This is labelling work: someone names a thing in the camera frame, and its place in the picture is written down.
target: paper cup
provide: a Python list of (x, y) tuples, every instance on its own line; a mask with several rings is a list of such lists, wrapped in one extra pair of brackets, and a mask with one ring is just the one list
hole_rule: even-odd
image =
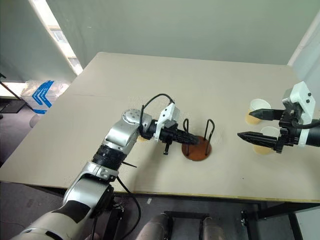
[[(280, 134), (280, 130), (274, 126), (265, 126), (264, 128), (261, 129), (260, 133), (262, 133), (265, 136), (278, 138)], [(262, 155), (267, 155), (274, 152), (272, 148), (259, 146), (259, 145), (253, 145), (253, 150), (257, 154), (262, 154)]]
[(247, 124), (256, 125), (259, 122), (261, 122), (261, 120), (259, 118), (256, 118), (254, 116), (249, 115), (249, 113), (251, 113), (255, 110), (258, 110), (258, 109), (271, 109), (271, 105), (266, 100), (263, 100), (260, 98), (253, 99), (250, 102), (249, 110), (245, 116), (245, 121)]

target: black connector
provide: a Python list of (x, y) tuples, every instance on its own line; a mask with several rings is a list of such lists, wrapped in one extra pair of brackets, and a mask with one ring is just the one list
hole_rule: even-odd
[(112, 149), (107, 145), (100, 145), (93, 156), (92, 162), (117, 171), (126, 157), (127, 155), (121, 151)]

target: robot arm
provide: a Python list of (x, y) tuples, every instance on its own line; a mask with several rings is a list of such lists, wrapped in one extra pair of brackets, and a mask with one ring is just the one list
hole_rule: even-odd
[(173, 102), (161, 112), (158, 120), (137, 109), (129, 109), (112, 126), (92, 161), (86, 163), (65, 193), (63, 205), (48, 212), (23, 230), (14, 240), (78, 239), (89, 218), (95, 218), (114, 205), (111, 186), (118, 169), (130, 153), (139, 135), (166, 143), (168, 154), (173, 141), (197, 144), (198, 138), (178, 129), (179, 110)]
[(310, 145), (320, 147), (320, 120), (313, 119), (316, 101), (305, 82), (297, 83), (283, 96), (285, 110), (258, 109), (249, 114), (261, 120), (278, 120), (280, 135), (278, 138), (266, 136), (259, 132), (240, 132), (243, 140), (272, 148), (281, 153), (284, 146)]

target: black cable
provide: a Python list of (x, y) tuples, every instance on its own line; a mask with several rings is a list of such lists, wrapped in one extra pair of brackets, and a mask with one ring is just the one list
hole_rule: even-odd
[(125, 162), (125, 161), (123, 161), (122, 164), (127, 165), (127, 166), (130, 166), (130, 167), (137, 168), (137, 166), (132, 165), (132, 164), (130, 164), (130, 163), (127, 163), (127, 162)]
[(95, 238), (95, 231), (96, 231), (97, 221), (98, 221), (98, 217), (96, 216), (96, 217), (94, 218), (94, 220), (93, 220), (90, 240), (94, 240), (94, 238)]
[(293, 119), (291, 121), (291, 124), (296, 129), (312, 129), (312, 128), (320, 126), (320, 120), (314, 121), (314, 122), (309, 123), (309, 124), (302, 125), (302, 124), (298, 124), (298, 120), (297, 119)]
[(139, 121), (139, 131), (140, 131), (141, 135), (142, 135), (142, 130), (143, 130), (142, 117), (144, 115), (144, 110), (153, 100), (155, 100), (156, 98), (158, 98), (160, 96), (165, 96), (170, 100), (170, 103), (175, 103), (174, 100), (168, 94), (159, 93), (158, 95), (155, 95), (153, 98), (151, 98), (149, 101), (147, 101), (145, 105), (142, 105), (141, 106), (141, 113), (140, 113), (140, 121)]
[(136, 197), (129, 191), (129, 189), (124, 185), (124, 183), (120, 180), (120, 178), (117, 176), (116, 179), (118, 180), (118, 182), (121, 184), (121, 186), (126, 190), (126, 192), (129, 194), (129, 196), (134, 200), (136, 207), (138, 208), (138, 219), (136, 220), (134, 226), (131, 228), (130, 231), (128, 231), (125, 235), (123, 235), (123, 237), (120, 238), (120, 240), (125, 239), (129, 234), (131, 234), (133, 232), (133, 230), (136, 228), (136, 226), (138, 225), (140, 218), (141, 218), (141, 208), (140, 205), (136, 199)]

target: cable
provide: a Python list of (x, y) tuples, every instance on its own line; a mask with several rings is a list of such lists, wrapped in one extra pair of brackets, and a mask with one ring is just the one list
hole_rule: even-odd
[(124, 185), (124, 183), (120, 180), (120, 178), (117, 176), (116, 179), (118, 180), (118, 182), (120, 183), (120, 185), (126, 190), (126, 192), (129, 194), (129, 196), (134, 200), (136, 207), (138, 208), (138, 219), (136, 220), (135, 224), (133, 225), (133, 227), (131, 228), (130, 231), (128, 231), (125, 235), (123, 235), (123, 237), (120, 238), (120, 240), (125, 239), (129, 234), (131, 234), (133, 232), (133, 230), (136, 228), (136, 226), (138, 225), (140, 218), (141, 218), (141, 208), (140, 205), (136, 199), (136, 197), (129, 191), (129, 189)]
[(3, 224), (16, 224), (16, 225), (19, 225), (20, 227), (22, 228), (26, 228), (25, 226), (23, 226), (22, 224), (18, 223), (18, 222), (15, 222), (15, 221), (0, 221), (1, 223)]
[(141, 113), (140, 113), (140, 121), (139, 121), (139, 131), (140, 131), (141, 135), (142, 135), (142, 130), (143, 130), (142, 117), (144, 115), (144, 110), (153, 100), (155, 100), (156, 98), (158, 98), (160, 96), (165, 96), (170, 100), (170, 103), (175, 103), (174, 100), (168, 94), (159, 93), (158, 95), (155, 95), (153, 98), (151, 98), (149, 101), (147, 101), (145, 105), (142, 105), (141, 106)]
[(94, 218), (94, 220), (93, 220), (90, 240), (94, 240), (94, 238), (95, 238), (95, 231), (96, 231), (97, 221), (98, 221), (98, 217), (96, 216), (96, 217)]
[(297, 119), (293, 119), (291, 121), (291, 124), (296, 129), (312, 129), (312, 128), (320, 126), (320, 120), (314, 121), (314, 122), (306, 124), (306, 125), (302, 125), (302, 124), (298, 124), (298, 120)]
[(160, 93), (158, 95), (155, 95), (153, 98), (151, 98), (149, 101), (146, 102), (146, 104), (144, 105), (144, 108), (146, 108), (149, 103), (151, 103), (153, 100), (155, 100), (156, 98), (160, 97), (160, 96), (165, 96), (167, 97), (169, 100), (170, 100), (170, 103), (175, 103), (174, 100), (168, 95), (168, 94), (165, 94), (165, 93)]

